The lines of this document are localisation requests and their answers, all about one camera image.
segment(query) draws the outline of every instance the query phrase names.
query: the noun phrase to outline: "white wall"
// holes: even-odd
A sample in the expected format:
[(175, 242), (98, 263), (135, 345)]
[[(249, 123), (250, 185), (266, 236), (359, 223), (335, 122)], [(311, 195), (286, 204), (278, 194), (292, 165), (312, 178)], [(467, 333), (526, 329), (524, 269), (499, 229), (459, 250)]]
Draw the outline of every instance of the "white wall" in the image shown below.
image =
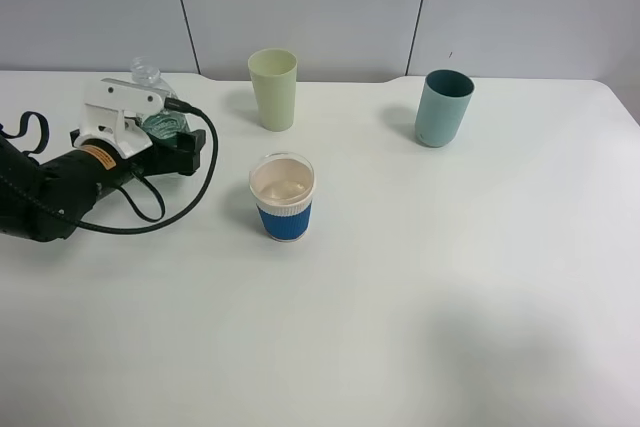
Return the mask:
[(0, 0), (0, 68), (195, 71), (179, 0)]
[(412, 74), (637, 82), (638, 0), (424, 0)]
[(420, 0), (184, 0), (202, 73), (248, 78), (249, 55), (286, 47), (302, 80), (404, 75)]

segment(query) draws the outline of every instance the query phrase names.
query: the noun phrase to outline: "black cable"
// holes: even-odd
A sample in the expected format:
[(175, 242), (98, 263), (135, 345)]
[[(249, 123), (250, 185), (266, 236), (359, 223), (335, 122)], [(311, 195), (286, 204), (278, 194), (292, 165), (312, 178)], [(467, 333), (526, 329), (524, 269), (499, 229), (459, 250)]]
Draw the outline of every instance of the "black cable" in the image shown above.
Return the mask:
[(2, 137), (9, 140), (19, 139), (20, 137), (24, 137), (25, 135), (27, 135), (27, 132), (29, 131), (29, 119), (31, 117), (35, 117), (36, 119), (38, 119), (38, 122), (40, 123), (40, 141), (38, 142), (38, 145), (36, 146), (35, 149), (22, 151), (22, 153), (27, 157), (30, 154), (41, 154), (42, 152), (44, 152), (44, 149), (47, 147), (47, 144), (49, 143), (49, 122), (47, 122), (47, 118), (44, 115), (40, 114), (39, 112), (32, 112), (28, 110), (27, 112), (25, 112), (20, 116), (20, 130), (16, 135), (7, 134), (3, 130), (4, 129), (3, 125), (0, 124), (0, 135)]
[(216, 161), (218, 160), (218, 133), (216, 132), (216, 128), (214, 127), (213, 122), (211, 122), (211, 119), (209, 119), (209, 117), (207, 117), (207, 115), (204, 112), (202, 112), (200, 109), (193, 107), (187, 102), (183, 102), (178, 99), (167, 98), (165, 100), (164, 107), (169, 110), (175, 110), (176, 112), (193, 114), (196, 117), (200, 117), (202, 120), (204, 120), (204, 122), (207, 124), (207, 127), (211, 131), (211, 137), (213, 141), (213, 152), (211, 152), (211, 162), (209, 163), (209, 170), (207, 170), (207, 175), (204, 178), (202, 187), (200, 187), (200, 190), (198, 191), (196, 196), (193, 198), (191, 203), (189, 203), (189, 205), (187, 205), (184, 209), (182, 209), (173, 217), (169, 217), (168, 219), (163, 220), (162, 222), (158, 222), (157, 224), (154, 224), (154, 225), (147, 225), (145, 227), (117, 228), (117, 227), (106, 227), (104, 225), (91, 224), (89, 222), (83, 222), (81, 220), (71, 219), (69, 217), (66, 217), (63, 214), (58, 213), (57, 211), (53, 210), (51, 207), (43, 204), (38, 199), (24, 192), (22, 189), (20, 189), (20, 187), (13, 185), (13, 183), (10, 180), (5, 179), (2, 175), (0, 175), (0, 182), (3, 183), (5, 186), (7, 186), (18, 197), (29, 202), (31, 205), (33, 205), (36, 209), (40, 210), (41, 212), (44, 212), (45, 214), (50, 215), (51, 217), (58, 219), (62, 222), (65, 222), (67, 224), (75, 225), (76, 227), (79, 227), (85, 230), (90, 230), (92, 232), (100, 232), (102, 234), (112, 234), (112, 235), (137, 235), (137, 234), (147, 234), (149, 232), (154, 232), (156, 230), (160, 230), (164, 227), (167, 227), (173, 224), (174, 222), (177, 222), (182, 217), (184, 217), (189, 212), (191, 212), (194, 209), (194, 207), (198, 205), (198, 203), (202, 200), (202, 197), (204, 197), (204, 194), (207, 191), (209, 184), (211, 183), (211, 178), (213, 177), (213, 171), (216, 168)]
[(162, 198), (162, 194), (160, 192), (158, 192), (158, 189), (155, 188), (155, 186), (149, 182), (147, 179), (145, 179), (144, 177), (139, 176), (137, 173), (133, 173), (133, 176), (136, 178), (136, 180), (138, 182), (140, 182), (141, 184), (143, 184), (147, 189), (149, 189), (151, 191), (151, 193), (153, 194), (153, 196), (156, 198), (156, 200), (158, 201), (158, 205), (160, 206), (160, 217), (158, 217), (157, 219), (153, 219), (151, 217), (149, 217), (148, 215), (146, 215), (144, 212), (142, 212), (140, 210), (140, 207), (138, 207), (136, 205), (136, 203), (133, 201), (133, 199), (131, 198), (131, 196), (129, 195), (129, 193), (124, 190), (124, 188), (122, 186), (118, 186), (116, 187), (116, 190), (118, 192), (120, 192), (122, 195), (124, 195), (124, 198), (127, 199), (127, 202), (129, 202), (129, 205), (131, 206), (131, 208), (133, 209), (133, 211), (136, 213), (136, 215), (138, 217), (140, 217), (142, 220), (145, 220), (147, 222), (159, 222), (162, 220), (162, 218), (164, 217), (164, 214), (167, 213), (165, 205), (164, 205), (164, 199)]

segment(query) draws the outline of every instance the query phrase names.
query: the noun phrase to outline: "cup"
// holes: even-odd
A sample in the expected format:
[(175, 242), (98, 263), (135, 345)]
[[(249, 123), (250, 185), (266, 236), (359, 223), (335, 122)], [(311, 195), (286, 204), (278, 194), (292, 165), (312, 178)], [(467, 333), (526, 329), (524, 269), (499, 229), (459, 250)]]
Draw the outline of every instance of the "cup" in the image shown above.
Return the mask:
[(262, 126), (273, 132), (293, 125), (298, 61), (284, 49), (260, 50), (249, 57), (249, 73)]
[(271, 237), (292, 242), (304, 235), (315, 185), (313, 167), (301, 155), (278, 152), (260, 160), (249, 174), (249, 187)]
[(436, 70), (427, 75), (416, 117), (416, 137), (428, 147), (453, 140), (475, 86), (460, 72)]

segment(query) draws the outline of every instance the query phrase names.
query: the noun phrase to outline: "white cup rim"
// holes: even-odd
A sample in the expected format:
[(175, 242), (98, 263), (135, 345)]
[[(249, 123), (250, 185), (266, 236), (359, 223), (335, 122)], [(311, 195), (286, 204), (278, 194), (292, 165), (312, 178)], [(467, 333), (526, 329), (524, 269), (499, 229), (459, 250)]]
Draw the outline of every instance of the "white cup rim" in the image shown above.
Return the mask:
[[(267, 200), (261, 197), (260, 194), (253, 189), (252, 180), (253, 180), (253, 176), (258, 171), (258, 169), (260, 169), (261, 167), (265, 166), (270, 162), (273, 162), (276, 160), (282, 160), (282, 159), (290, 159), (307, 167), (311, 172), (311, 178), (313, 180), (311, 182), (311, 185), (307, 187), (307, 189), (303, 193), (298, 194), (295, 197), (292, 197), (290, 199), (285, 199), (282, 202), (274, 202), (272, 199)], [(311, 162), (309, 162), (300, 154), (296, 154), (293, 152), (274, 152), (272, 154), (265, 155), (260, 159), (258, 164), (253, 169), (251, 169), (251, 172), (249, 172), (249, 189), (251, 190), (251, 193), (257, 200), (259, 200), (260, 202), (263, 202), (266, 205), (270, 205), (272, 207), (296, 207), (306, 202), (307, 200), (309, 200), (309, 198), (313, 195), (315, 188), (316, 188), (316, 174), (313, 170), (313, 166), (311, 165)]]
[[(281, 52), (281, 53), (285, 53), (290, 55), (293, 58), (293, 67), (291, 67), (289, 70), (287, 70), (286, 72), (282, 72), (280, 74), (268, 74), (268, 73), (264, 73), (264, 72), (258, 72), (254, 69), (251, 68), (251, 60), (255, 59), (256, 57), (258, 57), (259, 55), (265, 55), (265, 54), (269, 54), (272, 52)], [(249, 71), (259, 75), (260, 77), (281, 77), (283, 75), (287, 75), (288, 73), (290, 73), (292, 70), (294, 70), (296, 67), (298, 67), (298, 58), (295, 56), (295, 54), (287, 49), (281, 49), (278, 47), (269, 47), (268, 49), (262, 49), (262, 50), (258, 50), (257, 52), (254, 52), (253, 54), (251, 54), (251, 56), (249, 57), (249, 60), (247, 61), (247, 67), (249, 67)]]

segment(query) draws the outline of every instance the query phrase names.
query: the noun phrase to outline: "wall seam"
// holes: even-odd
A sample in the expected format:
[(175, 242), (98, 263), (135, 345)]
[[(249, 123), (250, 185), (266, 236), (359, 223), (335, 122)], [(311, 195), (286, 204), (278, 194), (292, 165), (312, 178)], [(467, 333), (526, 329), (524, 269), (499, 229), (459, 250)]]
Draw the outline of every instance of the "wall seam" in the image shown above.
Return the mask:
[(187, 17), (187, 9), (184, 6), (184, 0), (180, 0), (180, 6), (182, 7), (182, 16), (184, 18), (184, 23), (187, 26), (187, 34), (189, 34), (189, 42), (191, 43), (191, 52), (193, 52), (193, 60), (196, 62), (196, 69), (198, 70), (198, 74), (202, 75), (200, 71), (200, 63), (198, 62), (198, 54), (196, 54), (196, 46), (193, 43), (193, 35), (191, 35), (191, 26), (189, 25), (189, 18)]
[(409, 49), (409, 59), (407, 59), (407, 68), (404, 72), (404, 75), (409, 75), (409, 67), (411, 67), (411, 58), (413, 57), (413, 49), (416, 46), (416, 37), (418, 35), (418, 27), (420, 26), (420, 17), (422, 16), (422, 7), (424, 5), (424, 0), (420, 0), (420, 6), (418, 7), (418, 15), (416, 16), (416, 25), (413, 29), (413, 38), (411, 39), (411, 48)]

